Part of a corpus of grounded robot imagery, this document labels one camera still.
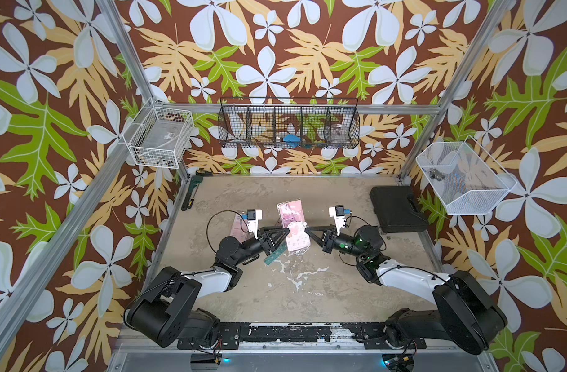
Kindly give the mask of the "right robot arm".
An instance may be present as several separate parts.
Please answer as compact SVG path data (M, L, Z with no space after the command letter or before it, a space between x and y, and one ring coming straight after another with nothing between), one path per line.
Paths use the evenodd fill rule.
M305 232L325 253L336 250L354 257L367 283L397 288L435 305L429 311L402 308L393 313L383 328L383 341L390 347L440 339L479 355L507 327L503 311L469 272L435 273L402 264L384 254L384 239L374 226L362 226L352 235L336 226L308 227Z

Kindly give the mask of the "pink ruler set pouch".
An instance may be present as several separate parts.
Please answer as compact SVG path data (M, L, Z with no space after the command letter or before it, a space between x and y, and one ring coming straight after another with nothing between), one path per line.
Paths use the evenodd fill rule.
M240 243L246 241L250 236L249 229L246 226L246 221L242 219L238 214L235 214L235 218L230 230L230 236L235 237L235 239Z
M287 201L277 205L280 221L284 228L289 229L286 236L286 247L289 254L304 254L311 246L311 238L306 234L308 227L303 206L300 200Z

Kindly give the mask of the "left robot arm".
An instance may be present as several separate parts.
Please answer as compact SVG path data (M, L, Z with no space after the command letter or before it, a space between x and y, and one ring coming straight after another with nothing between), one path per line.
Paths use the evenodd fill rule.
M225 237L209 269L185 273L163 268L125 311L125 325L160 347L175 341L197 350L216 347L221 321L208 311L195 310L195 302L232 290L243 274L241 264L252 263L261 254L275 253L289 234L288 228L269 226L242 243L235 237Z

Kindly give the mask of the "green transparent straight ruler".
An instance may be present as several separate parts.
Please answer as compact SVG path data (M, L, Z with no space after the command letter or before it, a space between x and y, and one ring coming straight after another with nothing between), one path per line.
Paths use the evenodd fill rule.
M276 260L278 260L280 256L285 254L287 251L288 251L287 245L285 243L282 244L277 250L272 252L272 254L266 256L266 258L264 259L265 265L267 265L267 266L271 265Z

